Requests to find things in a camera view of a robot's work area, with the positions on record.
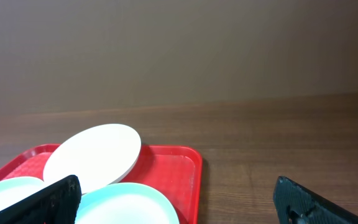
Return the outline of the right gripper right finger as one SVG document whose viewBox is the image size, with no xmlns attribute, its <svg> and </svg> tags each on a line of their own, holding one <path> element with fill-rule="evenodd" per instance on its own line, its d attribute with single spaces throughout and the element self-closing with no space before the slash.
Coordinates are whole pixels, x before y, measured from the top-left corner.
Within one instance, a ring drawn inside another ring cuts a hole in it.
<svg viewBox="0 0 358 224">
<path fill-rule="evenodd" d="M 273 203 L 280 224 L 358 224 L 358 216 L 285 176 L 277 179 Z"/>
</svg>

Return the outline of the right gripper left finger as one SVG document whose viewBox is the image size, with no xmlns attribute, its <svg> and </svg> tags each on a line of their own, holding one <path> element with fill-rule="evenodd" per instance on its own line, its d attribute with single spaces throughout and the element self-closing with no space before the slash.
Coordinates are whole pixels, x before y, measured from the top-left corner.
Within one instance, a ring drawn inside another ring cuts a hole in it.
<svg viewBox="0 0 358 224">
<path fill-rule="evenodd" d="M 81 186 L 69 175 L 0 211 L 0 224 L 74 224 Z"/>
</svg>

